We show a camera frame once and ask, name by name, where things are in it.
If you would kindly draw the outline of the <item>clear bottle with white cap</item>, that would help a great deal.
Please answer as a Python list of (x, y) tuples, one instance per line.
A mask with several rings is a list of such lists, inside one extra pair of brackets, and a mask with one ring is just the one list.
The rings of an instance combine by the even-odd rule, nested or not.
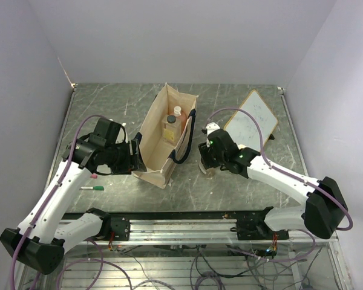
[(202, 163), (199, 163), (198, 167), (205, 178), (212, 178), (216, 173), (216, 170), (213, 168), (205, 169)]

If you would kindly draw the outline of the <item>beige canvas tote bag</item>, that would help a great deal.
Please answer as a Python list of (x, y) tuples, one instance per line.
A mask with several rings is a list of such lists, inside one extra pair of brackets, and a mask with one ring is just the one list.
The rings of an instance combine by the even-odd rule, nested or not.
[[(176, 165), (183, 164), (191, 151), (197, 99), (196, 95), (179, 92), (169, 84), (165, 84), (160, 90), (136, 135), (146, 166), (146, 172), (133, 172), (136, 178), (162, 189), (166, 187)], [(174, 115), (175, 106), (182, 108), (187, 122), (174, 146), (162, 137), (162, 120), (166, 115)]]

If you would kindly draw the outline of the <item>amber bottle with black cap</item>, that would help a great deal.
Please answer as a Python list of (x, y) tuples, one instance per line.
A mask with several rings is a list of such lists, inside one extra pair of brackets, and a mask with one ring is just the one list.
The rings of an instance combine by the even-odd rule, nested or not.
[(162, 137), (165, 142), (178, 143), (182, 133), (182, 122), (175, 115), (166, 115), (162, 120)]

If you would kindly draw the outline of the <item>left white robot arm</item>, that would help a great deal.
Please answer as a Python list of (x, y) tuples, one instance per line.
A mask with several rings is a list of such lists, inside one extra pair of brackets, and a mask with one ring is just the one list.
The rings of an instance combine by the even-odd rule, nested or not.
[(83, 240), (104, 240), (111, 234), (110, 214), (96, 208), (69, 224), (59, 224), (84, 182), (93, 173), (99, 174), (98, 167), (107, 166), (110, 175), (146, 171), (139, 149), (141, 134), (117, 142), (124, 131), (121, 124), (99, 117), (91, 133), (74, 136), (56, 175), (32, 211), (17, 228), (6, 228), (1, 234), (0, 241), (12, 258), (48, 275), (65, 253)]

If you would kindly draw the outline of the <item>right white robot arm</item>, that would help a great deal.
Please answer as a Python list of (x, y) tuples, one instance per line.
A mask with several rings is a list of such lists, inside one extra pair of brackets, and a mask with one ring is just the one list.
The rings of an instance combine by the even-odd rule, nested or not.
[(258, 237), (268, 239), (276, 231), (302, 229), (329, 239), (338, 230), (348, 208), (334, 179), (311, 178), (265, 159), (250, 147), (238, 146), (216, 123), (208, 124), (203, 132), (206, 141), (198, 146), (203, 172), (220, 168), (265, 183), (299, 203), (297, 207), (269, 210), (254, 225)]

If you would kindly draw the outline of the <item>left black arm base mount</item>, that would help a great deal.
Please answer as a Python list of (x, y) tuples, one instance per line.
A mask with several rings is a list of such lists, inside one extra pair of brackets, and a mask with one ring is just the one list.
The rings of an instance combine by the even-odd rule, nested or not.
[(109, 214), (104, 211), (87, 211), (77, 221), (83, 222), (79, 226), (79, 236), (81, 240), (112, 240), (128, 241), (131, 224), (123, 216)]

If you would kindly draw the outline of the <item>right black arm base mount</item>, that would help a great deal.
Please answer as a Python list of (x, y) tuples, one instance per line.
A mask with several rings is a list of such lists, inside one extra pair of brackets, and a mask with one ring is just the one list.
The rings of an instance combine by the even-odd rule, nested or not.
[(237, 220), (230, 232), (236, 233), (238, 240), (288, 240), (287, 230), (273, 231), (263, 221)]

